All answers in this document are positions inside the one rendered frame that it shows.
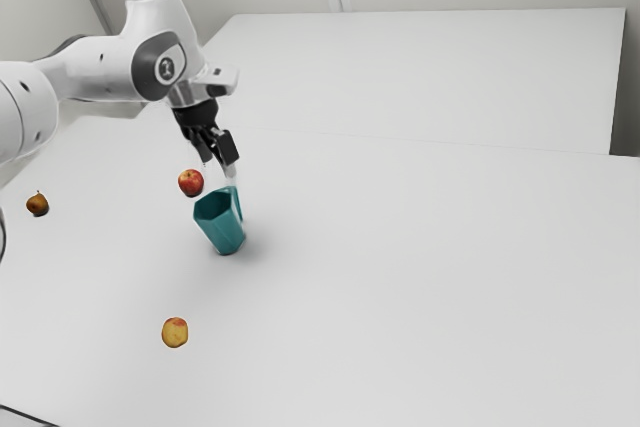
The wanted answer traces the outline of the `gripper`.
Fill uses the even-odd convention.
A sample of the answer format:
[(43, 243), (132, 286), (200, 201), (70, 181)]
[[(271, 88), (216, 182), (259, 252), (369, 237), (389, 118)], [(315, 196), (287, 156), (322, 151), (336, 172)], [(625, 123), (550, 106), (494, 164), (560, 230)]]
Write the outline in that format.
[[(212, 160), (212, 154), (218, 161), (226, 178), (235, 178), (235, 163), (240, 156), (228, 130), (217, 129), (216, 117), (219, 111), (216, 99), (208, 99), (196, 105), (172, 108), (173, 116), (185, 139), (189, 140), (203, 164)], [(212, 143), (209, 147), (207, 133), (211, 131)]]

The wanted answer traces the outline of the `teal faceted mug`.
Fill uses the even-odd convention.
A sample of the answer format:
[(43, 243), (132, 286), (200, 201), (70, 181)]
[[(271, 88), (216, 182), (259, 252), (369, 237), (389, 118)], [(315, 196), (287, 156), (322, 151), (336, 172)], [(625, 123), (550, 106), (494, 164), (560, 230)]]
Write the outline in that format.
[(243, 213), (235, 186), (211, 191), (197, 200), (193, 219), (220, 255), (236, 253), (246, 239)]

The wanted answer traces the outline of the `brown pear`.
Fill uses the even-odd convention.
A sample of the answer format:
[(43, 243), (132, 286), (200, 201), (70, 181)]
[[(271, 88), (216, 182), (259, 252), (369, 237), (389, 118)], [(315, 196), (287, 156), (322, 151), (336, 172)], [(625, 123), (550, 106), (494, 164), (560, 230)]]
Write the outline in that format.
[(40, 191), (37, 191), (33, 196), (29, 197), (25, 206), (34, 217), (41, 217), (49, 212), (49, 202)]

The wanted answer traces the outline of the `yellow red apple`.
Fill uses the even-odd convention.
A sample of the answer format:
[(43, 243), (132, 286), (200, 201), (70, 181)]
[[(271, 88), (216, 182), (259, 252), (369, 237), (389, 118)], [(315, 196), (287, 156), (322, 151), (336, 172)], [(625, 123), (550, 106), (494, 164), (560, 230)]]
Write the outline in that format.
[(161, 329), (161, 339), (169, 348), (179, 348), (189, 339), (187, 322), (181, 317), (168, 318)]

